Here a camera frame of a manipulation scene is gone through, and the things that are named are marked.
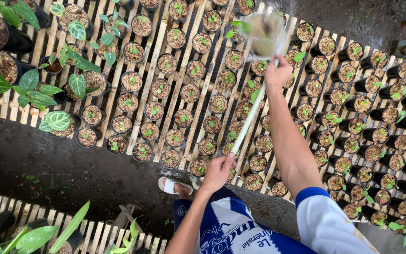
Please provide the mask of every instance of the hand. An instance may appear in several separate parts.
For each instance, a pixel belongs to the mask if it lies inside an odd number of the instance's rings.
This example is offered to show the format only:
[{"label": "hand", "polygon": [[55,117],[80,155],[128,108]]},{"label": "hand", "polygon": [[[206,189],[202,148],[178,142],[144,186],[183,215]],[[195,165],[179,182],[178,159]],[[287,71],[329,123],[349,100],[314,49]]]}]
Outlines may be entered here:
[{"label": "hand", "polygon": [[200,189],[204,189],[212,195],[222,188],[231,173],[231,165],[237,166],[234,161],[234,153],[211,160],[206,167],[206,174]]},{"label": "hand", "polygon": [[[275,68],[275,59],[278,59],[280,64],[278,68]],[[283,88],[284,84],[290,79],[292,73],[292,66],[286,61],[286,58],[279,54],[270,60],[266,69],[266,92],[267,94],[272,94],[280,91]]]}]

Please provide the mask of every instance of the shorts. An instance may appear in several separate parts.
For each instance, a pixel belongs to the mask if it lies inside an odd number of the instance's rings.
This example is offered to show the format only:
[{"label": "shorts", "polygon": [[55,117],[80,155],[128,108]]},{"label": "shorts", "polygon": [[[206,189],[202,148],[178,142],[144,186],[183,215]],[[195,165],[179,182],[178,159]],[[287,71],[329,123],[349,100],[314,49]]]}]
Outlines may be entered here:
[{"label": "shorts", "polygon": [[[208,203],[223,198],[237,198],[241,200],[236,194],[234,194],[234,192],[223,186],[220,190],[212,194],[212,196],[209,198]],[[175,232],[183,221],[184,216],[187,214],[187,211],[189,210],[191,204],[192,201],[187,199],[177,199],[173,202],[173,219],[175,220]]]}]

